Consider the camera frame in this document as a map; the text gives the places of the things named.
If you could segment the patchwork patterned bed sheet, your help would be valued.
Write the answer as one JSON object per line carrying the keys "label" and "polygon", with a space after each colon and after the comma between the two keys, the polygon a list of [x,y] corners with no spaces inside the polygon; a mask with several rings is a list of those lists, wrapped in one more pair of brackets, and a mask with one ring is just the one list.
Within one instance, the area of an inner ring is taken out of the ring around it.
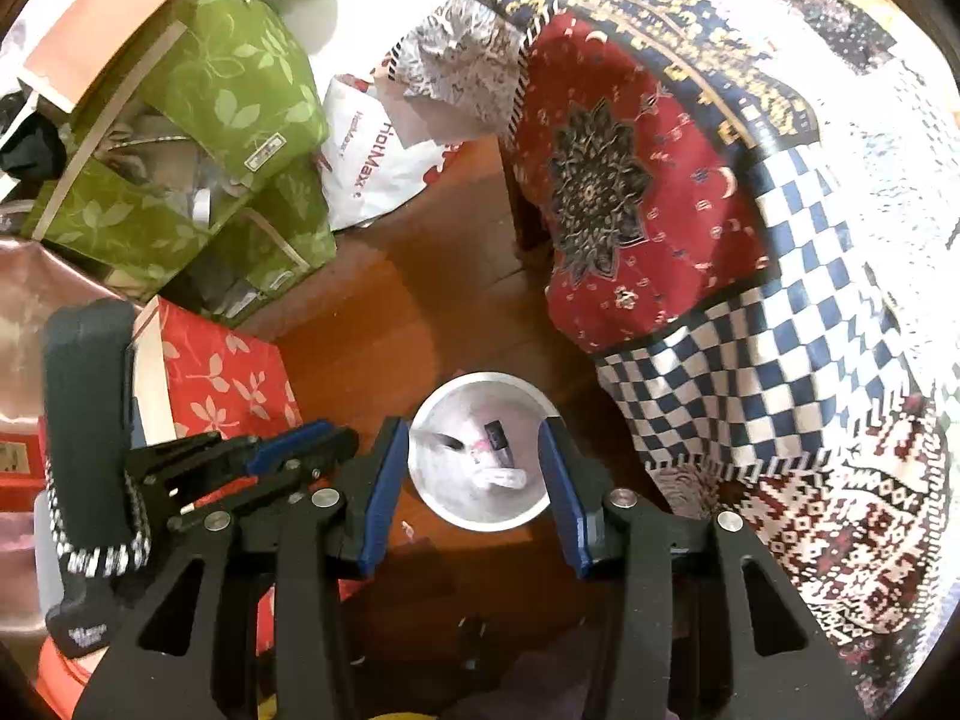
{"label": "patchwork patterned bed sheet", "polygon": [[892,0],[448,0],[382,86],[494,135],[672,511],[736,511],[869,717],[958,608],[958,89]]}

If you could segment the white round trash bin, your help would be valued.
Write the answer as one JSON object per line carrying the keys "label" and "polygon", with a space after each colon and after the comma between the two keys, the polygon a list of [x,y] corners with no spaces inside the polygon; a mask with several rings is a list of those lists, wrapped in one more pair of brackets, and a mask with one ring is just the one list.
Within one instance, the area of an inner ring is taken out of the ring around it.
{"label": "white round trash bin", "polygon": [[443,383],[410,427],[409,473],[430,509],[467,532],[524,527],[548,507],[539,427],[556,408],[539,388],[503,372]]}

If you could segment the white HotMaxx plastic bag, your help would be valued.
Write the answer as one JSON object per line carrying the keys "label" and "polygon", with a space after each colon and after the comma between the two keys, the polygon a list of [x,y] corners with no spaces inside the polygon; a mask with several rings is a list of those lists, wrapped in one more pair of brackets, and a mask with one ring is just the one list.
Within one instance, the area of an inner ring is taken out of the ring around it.
{"label": "white HotMaxx plastic bag", "polygon": [[370,226],[438,181],[462,148],[431,140],[405,146],[373,85],[336,76],[324,99],[329,135],[316,156],[332,231]]}

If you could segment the green leaf-pattern storage box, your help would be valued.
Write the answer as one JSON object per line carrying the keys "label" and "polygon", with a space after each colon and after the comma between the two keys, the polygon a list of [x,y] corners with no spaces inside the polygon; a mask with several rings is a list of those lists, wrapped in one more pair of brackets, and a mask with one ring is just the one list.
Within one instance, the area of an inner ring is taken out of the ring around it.
{"label": "green leaf-pattern storage box", "polygon": [[329,263],[316,159],[329,129],[265,0],[167,0],[65,119],[3,231],[135,301],[236,327]]}

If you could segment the red leaf-pattern storage box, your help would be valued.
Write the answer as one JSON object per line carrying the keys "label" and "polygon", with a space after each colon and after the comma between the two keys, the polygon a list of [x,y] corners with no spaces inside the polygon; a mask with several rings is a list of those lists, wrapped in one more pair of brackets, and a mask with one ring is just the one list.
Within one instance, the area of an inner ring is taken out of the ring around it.
{"label": "red leaf-pattern storage box", "polygon": [[280,351],[161,298],[133,325],[135,442],[278,436],[302,416]]}

